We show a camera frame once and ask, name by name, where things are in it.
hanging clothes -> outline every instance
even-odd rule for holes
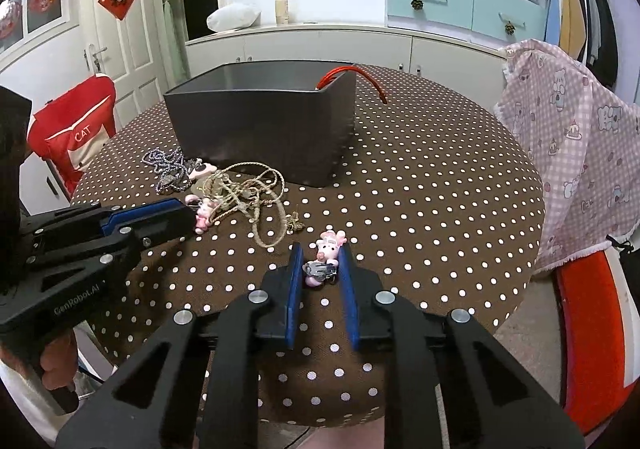
[[[589,46],[589,57],[587,64],[592,65],[598,58],[598,49],[600,48],[600,13],[596,0],[588,0],[591,12],[591,44]]]
[[[546,0],[545,41],[558,46],[560,44],[561,0]]]
[[[600,15],[601,44],[598,50],[598,58],[591,66],[591,72],[600,83],[613,90],[618,78],[618,42],[616,41],[616,29],[613,25],[613,17],[607,0],[596,0]]]
[[[589,50],[589,39],[590,39],[589,30],[591,25],[590,19],[589,19],[589,7],[588,7],[587,0],[580,0],[580,8],[582,9],[582,19],[584,20],[585,41],[584,41],[584,45],[582,46],[582,49],[580,50],[580,54],[578,55],[577,60],[580,61],[582,64],[586,64],[587,53]]]
[[[580,0],[567,0],[566,6],[565,11],[563,1],[560,47],[577,60],[586,41],[585,21]]]

brown tablecloth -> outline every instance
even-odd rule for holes
[[[176,310],[220,310],[254,289],[269,267],[286,265],[292,241],[312,259],[327,228],[344,229],[357,262],[425,310],[466,308],[491,332],[513,312],[544,217],[535,168],[464,96],[402,72],[367,70],[390,103],[358,79],[356,135],[335,183],[287,184],[284,205],[299,212],[304,230],[267,252],[237,213],[204,236],[143,252],[122,299],[92,321],[108,358],[122,363]],[[145,111],[104,146],[73,203],[130,208],[158,200],[157,176],[141,159],[177,145],[164,104]],[[260,229],[267,240],[277,234],[275,207],[264,210]],[[338,286],[305,288],[302,306],[295,349],[260,356],[260,419],[318,427],[380,417],[383,359],[351,350]]]

red cord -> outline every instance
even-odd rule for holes
[[[320,82],[318,82],[318,85],[316,86],[316,90],[322,90],[322,88],[324,88],[325,86],[327,86],[328,84],[330,84],[335,80],[335,76],[337,76],[337,74],[342,72],[348,72],[348,71],[356,72],[362,75],[371,84],[373,84],[373,87],[377,89],[378,93],[380,94],[380,100],[382,100],[382,102],[387,104],[385,92],[382,91],[382,88],[380,88],[380,85],[378,84],[376,79],[371,77],[368,73],[366,73],[366,71],[364,71],[359,66],[338,66],[337,68],[334,68],[329,73],[327,73],[322,79],[320,79]]]

pink checkered fabric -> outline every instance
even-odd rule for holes
[[[640,107],[604,88],[560,48],[527,40],[505,48],[496,117],[543,183],[545,223],[536,269],[604,250],[640,220]]]

black cable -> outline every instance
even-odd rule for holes
[[[82,366],[78,366],[78,371],[88,377],[91,377],[92,379],[94,379],[95,382],[97,382],[98,384],[102,385],[104,384],[104,380],[103,379],[99,379],[98,377],[96,377],[93,373],[91,373],[91,371],[87,371],[86,369],[84,369]]]
[[[303,432],[303,434],[301,434],[298,438],[296,438],[296,439],[295,439],[293,442],[291,442],[289,445],[284,446],[282,449],[289,449],[289,447],[292,447],[292,446],[293,446],[293,444],[295,444],[296,442],[299,442],[299,441],[300,441],[300,439],[301,439],[305,434],[307,434],[307,433],[309,432],[309,429],[311,429],[311,428],[310,428],[310,427],[307,427],[307,428],[306,428],[306,431],[305,431],[305,432]]]

